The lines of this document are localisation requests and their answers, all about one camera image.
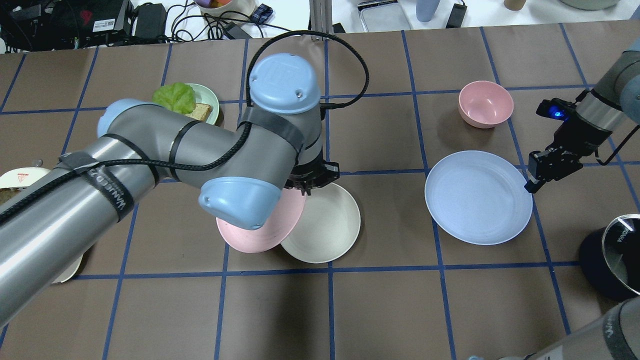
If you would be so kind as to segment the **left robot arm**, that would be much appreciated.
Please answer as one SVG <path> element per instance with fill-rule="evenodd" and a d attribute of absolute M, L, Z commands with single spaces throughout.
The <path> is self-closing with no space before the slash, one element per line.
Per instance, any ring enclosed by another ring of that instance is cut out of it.
<path fill-rule="evenodd" d="M 321 92 L 299 55 L 261 59 L 236 131 L 135 99 L 112 103 L 98 139 L 1 207 L 0 310 L 6 326 L 161 180 L 199 189 L 208 214 L 261 228 L 294 175 L 322 162 Z"/>

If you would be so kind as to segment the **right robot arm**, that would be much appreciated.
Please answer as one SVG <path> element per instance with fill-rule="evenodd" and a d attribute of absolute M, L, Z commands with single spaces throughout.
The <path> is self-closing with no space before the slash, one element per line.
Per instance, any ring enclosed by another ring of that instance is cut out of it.
<path fill-rule="evenodd" d="M 640 43 L 624 50 L 592 89 L 574 101 L 542 100 L 537 116 L 560 121 L 553 141 L 542 151 L 528 155 L 525 190 L 537 193 L 583 168 L 581 159 L 597 153 L 624 117 L 640 121 Z"/>

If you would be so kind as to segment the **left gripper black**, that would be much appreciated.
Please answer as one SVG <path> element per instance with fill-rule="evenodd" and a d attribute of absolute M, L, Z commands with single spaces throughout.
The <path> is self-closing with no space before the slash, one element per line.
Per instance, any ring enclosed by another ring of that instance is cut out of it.
<path fill-rule="evenodd" d="M 313 189 L 323 188 L 340 178 L 338 162 L 314 159 L 292 168 L 284 189 L 297 190 L 302 196 L 310 196 Z"/>

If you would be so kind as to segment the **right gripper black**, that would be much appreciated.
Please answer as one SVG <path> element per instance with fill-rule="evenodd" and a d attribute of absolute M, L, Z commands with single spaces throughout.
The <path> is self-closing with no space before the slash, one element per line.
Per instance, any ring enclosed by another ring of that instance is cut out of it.
<path fill-rule="evenodd" d="M 560 121 L 553 141 L 542 151 L 528 155 L 525 190 L 536 194 L 544 182 L 558 181 L 582 169 L 582 157 L 589 157 L 613 133 L 613 109 L 598 98 L 570 102 L 544 99 L 538 116 Z"/>

